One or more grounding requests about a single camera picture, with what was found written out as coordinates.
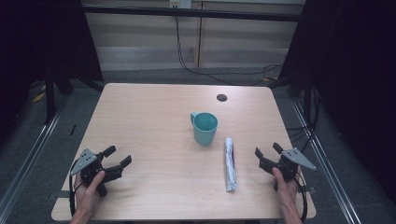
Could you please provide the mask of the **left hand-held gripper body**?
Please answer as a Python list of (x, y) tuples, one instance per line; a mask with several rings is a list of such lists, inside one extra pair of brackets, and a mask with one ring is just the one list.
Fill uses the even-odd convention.
[(100, 197), (107, 196), (107, 189), (105, 183), (121, 178), (124, 169), (120, 166), (120, 164), (105, 168), (102, 165), (102, 161), (104, 158), (105, 157), (103, 156), (103, 151), (94, 154), (88, 148), (85, 148), (70, 171), (71, 176), (80, 174), (83, 180), (83, 184), (88, 185), (91, 184), (91, 182), (99, 172), (104, 171), (105, 177), (96, 188)]

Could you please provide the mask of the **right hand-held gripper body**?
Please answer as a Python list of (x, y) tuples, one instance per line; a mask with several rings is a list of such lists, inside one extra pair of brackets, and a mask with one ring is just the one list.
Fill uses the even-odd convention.
[(259, 159), (259, 167), (264, 172), (273, 175), (273, 168), (277, 168), (283, 175), (286, 182), (290, 182), (298, 172), (298, 168), (303, 166), (310, 170), (316, 170), (317, 167), (297, 148), (284, 149), (277, 162), (271, 161), (264, 157)]

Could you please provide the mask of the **white toothpaste tube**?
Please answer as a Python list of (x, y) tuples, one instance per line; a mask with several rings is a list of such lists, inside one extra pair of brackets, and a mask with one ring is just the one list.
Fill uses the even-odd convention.
[(226, 164), (226, 191), (231, 192), (237, 188), (234, 157), (233, 157), (233, 139), (227, 137), (224, 141), (225, 164)]

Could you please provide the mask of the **teal cup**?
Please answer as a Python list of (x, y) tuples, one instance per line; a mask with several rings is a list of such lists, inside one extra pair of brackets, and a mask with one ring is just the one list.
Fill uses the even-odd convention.
[(191, 125), (194, 139), (201, 146), (209, 146), (218, 128), (218, 119), (215, 115), (207, 112), (191, 112)]

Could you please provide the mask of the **person's right hand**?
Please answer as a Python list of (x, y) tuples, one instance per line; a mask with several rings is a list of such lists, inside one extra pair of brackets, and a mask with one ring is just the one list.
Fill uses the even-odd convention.
[(285, 220), (297, 218), (299, 214), (295, 205), (297, 185), (294, 182), (287, 183), (282, 173), (277, 169), (272, 169), (275, 182), (277, 183), (277, 196), (280, 202), (280, 211)]

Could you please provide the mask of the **person's left hand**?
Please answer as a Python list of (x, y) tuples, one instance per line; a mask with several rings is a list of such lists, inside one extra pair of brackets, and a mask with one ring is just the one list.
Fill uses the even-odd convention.
[(80, 175), (76, 176), (74, 189), (77, 200), (77, 210), (75, 214), (84, 214), (85, 216), (94, 217), (99, 204), (100, 196), (98, 195), (96, 188), (102, 182), (105, 177), (105, 172), (99, 172), (91, 184), (86, 187), (83, 185), (83, 180)]

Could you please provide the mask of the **black metal stand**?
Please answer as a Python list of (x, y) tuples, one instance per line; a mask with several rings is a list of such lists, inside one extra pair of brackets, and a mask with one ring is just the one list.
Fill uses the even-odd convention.
[(46, 105), (47, 105), (47, 115), (46, 115), (45, 123), (49, 124), (56, 112), (55, 99), (54, 99), (54, 78), (50, 71), (50, 68), (47, 69), (45, 85), (46, 85)]
[(308, 72), (306, 74), (305, 86), (304, 86), (304, 118), (306, 126), (310, 127), (311, 122), (311, 88), (312, 88), (312, 77)]

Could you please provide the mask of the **yellow floor object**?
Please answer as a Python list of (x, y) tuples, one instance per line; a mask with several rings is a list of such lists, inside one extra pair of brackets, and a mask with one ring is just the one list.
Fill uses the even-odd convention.
[(43, 85), (42, 88), (41, 88), (41, 90), (39, 91), (39, 93), (38, 93), (38, 94), (36, 95), (36, 97), (33, 99), (33, 103), (39, 102), (39, 101), (43, 98), (43, 96), (45, 95), (45, 93), (46, 93), (46, 85)]

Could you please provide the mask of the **black curtain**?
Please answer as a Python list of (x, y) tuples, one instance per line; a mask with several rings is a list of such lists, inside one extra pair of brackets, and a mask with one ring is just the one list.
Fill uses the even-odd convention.
[(81, 0), (0, 0), (0, 146), (36, 81), (103, 79)]
[(279, 74), (317, 88), (358, 160), (396, 202), (396, 0), (305, 0)]

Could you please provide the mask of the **metal floor rail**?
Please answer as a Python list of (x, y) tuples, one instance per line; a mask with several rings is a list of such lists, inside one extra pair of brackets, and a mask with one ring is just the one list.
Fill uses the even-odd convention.
[(54, 115), (41, 129), (39, 136), (31, 147), (29, 154), (21, 165), (21, 168), (15, 174), (13, 181), (11, 182), (7, 191), (4, 193), (2, 199), (0, 200), (0, 224), (5, 224), (7, 222), (7, 218), (19, 195), (21, 194), (21, 190), (24, 187), (31, 173), (31, 170), (35, 166), (38, 157), (42, 153), (43, 148), (45, 147), (47, 142), (49, 141), (50, 136), (58, 123), (58, 120), (64, 110), (64, 106), (66, 105), (68, 99), (68, 95), (61, 96), (60, 102), (58, 103), (58, 108), (55, 110)]
[(357, 213), (357, 210), (355, 209), (352, 201), (350, 201), (345, 188), (341, 184), (336, 172), (334, 171), (322, 144), (320, 143), (315, 132), (306, 126), (303, 107), (299, 102), (296, 101), (293, 101), (292, 105), (298, 120), (303, 125), (305, 135), (308, 137), (308, 143), (313, 148), (313, 151), (318, 159), (318, 163), (320, 164), (320, 167), (327, 178), (330, 188), (332, 189), (332, 193), (335, 196), (335, 199), (338, 202), (347, 223), (361, 224), (361, 219)]

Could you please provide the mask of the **black horizontal frame bar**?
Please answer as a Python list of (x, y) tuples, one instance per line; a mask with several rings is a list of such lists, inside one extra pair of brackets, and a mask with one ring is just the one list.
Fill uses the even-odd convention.
[(125, 14), (125, 15), (148, 15), (148, 16), (174, 16), (210, 19), (233, 19), (252, 21), (303, 21), (301, 15), (238, 12), (224, 10), (164, 8), (164, 7), (116, 7), (107, 5), (83, 4), (82, 8), (89, 13)]

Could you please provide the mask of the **white wall power outlet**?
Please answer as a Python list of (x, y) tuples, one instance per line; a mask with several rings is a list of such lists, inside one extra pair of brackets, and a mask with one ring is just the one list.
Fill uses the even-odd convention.
[(169, 0), (170, 8), (191, 9), (191, 0)]

